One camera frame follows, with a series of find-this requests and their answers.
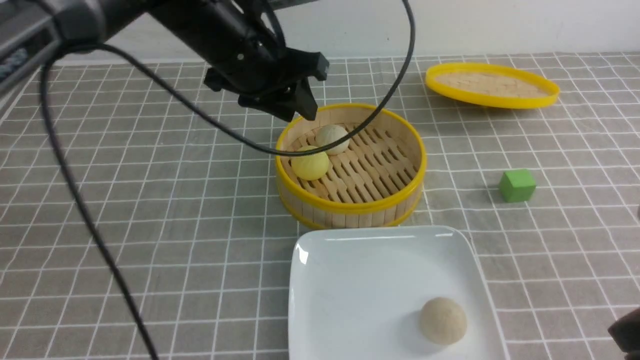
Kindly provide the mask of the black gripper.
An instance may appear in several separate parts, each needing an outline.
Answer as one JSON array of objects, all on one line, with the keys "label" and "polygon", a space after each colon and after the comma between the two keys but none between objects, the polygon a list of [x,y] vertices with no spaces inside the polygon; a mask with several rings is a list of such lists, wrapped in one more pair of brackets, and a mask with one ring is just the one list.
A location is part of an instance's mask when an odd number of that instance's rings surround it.
[{"label": "black gripper", "polygon": [[290,122],[295,113],[315,121],[318,104],[309,78],[324,81],[329,60],[321,52],[281,46],[265,32],[233,34],[208,30],[203,53],[210,68],[203,83],[212,91],[229,91],[238,105]]}]

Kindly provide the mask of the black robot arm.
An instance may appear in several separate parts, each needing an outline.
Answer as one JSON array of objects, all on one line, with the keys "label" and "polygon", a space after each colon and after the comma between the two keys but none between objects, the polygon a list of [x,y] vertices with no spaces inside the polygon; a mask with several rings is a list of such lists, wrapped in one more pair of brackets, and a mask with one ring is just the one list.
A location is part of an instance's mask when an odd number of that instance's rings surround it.
[{"label": "black robot arm", "polygon": [[290,122],[313,121],[309,79],[325,81],[320,52],[286,45],[275,10],[301,0],[3,0],[1,94],[6,95],[61,46],[102,44],[144,15],[209,64],[203,83],[238,95],[238,104]]}]

